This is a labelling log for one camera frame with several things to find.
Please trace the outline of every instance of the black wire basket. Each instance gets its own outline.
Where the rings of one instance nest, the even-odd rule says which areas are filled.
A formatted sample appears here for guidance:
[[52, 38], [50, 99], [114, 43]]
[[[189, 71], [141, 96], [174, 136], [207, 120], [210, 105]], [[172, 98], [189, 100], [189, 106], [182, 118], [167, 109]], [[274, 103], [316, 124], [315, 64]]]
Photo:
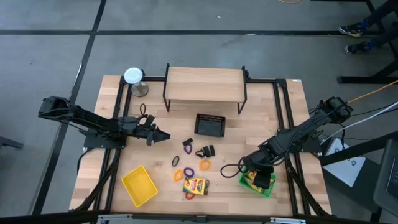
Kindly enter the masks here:
[[197, 114], [195, 134], [224, 137], [225, 117]]

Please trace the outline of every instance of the yellow plastic basket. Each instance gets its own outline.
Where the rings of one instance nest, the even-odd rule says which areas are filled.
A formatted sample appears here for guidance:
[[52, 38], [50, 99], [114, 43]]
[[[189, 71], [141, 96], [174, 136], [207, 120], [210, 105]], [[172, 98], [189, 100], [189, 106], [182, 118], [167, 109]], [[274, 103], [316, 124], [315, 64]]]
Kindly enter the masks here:
[[144, 166], [139, 166], [125, 175], [122, 182], [136, 207], [140, 207], [157, 194], [157, 188]]

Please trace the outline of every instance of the floor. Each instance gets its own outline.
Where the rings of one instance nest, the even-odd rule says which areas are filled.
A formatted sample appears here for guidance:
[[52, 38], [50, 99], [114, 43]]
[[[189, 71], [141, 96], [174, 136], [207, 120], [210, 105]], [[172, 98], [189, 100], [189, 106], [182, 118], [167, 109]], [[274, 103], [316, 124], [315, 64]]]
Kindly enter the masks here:
[[[0, 30], [91, 30], [100, 2], [3, 0]], [[372, 1], [374, 7], [382, 2]], [[98, 29], [336, 30], [368, 14], [364, 2], [107, 0]], [[394, 20], [390, 15], [383, 23], [388, 27]], [[42, 98], [70, 96], [88, 39], [88, 35], [0, 35], [0, 136], [24, 143], [21, 150], [0, 150], [0, 217], [30, 213], [58, 129], [57, 123], [39, 119], [37, 112]], [[350, 100], [380, 85], [339, 85], [337, 76], [372, 75], [393, 60], [388, 46], [370, 54], [344, 54], [345, 45], [358, 41], [342, 35], [97, 35], [76, 103], [94, 109], [103, 75], [122, 75], [129, 67], [139, 67], [149, 76], [163, 76], [167, 62], [184, 67], [245, 65], [256, 78], [301, 79], [309, 108], [331, 96]], [[397, 94], [398, 88], [392, 86], [352, 107], [357, 112], [371, 110], [394, 102]], [[397, 118], [397, 113], [377, 117], [347, 130], [346, 136], [387, 134], [395, 131], [391, 121]], [[338, 128], [328, 125], [324, 130], [331, 134]], [[83, 141], [76, 129], [68, 128], [44, 213], [67, 211]], [[346, 140], [349, 145], [359, 142]], [[366, 155], [376, 162], [381, 156], [382, 151]], [[328, 194], [338, 217], [369, 219], [369, 211], [336, 189], [328, 187]], [[381, 222], [397, 223], [398, 218], [383, 211]]]

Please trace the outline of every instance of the person's shoe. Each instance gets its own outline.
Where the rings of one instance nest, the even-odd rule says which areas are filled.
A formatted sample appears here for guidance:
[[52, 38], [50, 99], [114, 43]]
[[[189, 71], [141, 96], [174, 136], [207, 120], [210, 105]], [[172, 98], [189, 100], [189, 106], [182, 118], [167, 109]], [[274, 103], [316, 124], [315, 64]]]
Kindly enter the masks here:
[[353, 44], [344, 47], [344, 52], [348, 55], [365, 53], [371, 49], [369, 42], [362, 42], [360, 44]]
[[339, 32], [341, 32], [344, 35], [350, 35], [352, 37], [362, 37], [363, 32], [365, 31], [362, 26], [361, 23], [355, 23], [352, 25], [348, 25], [348, 26], [342, 26], [339, 27]]

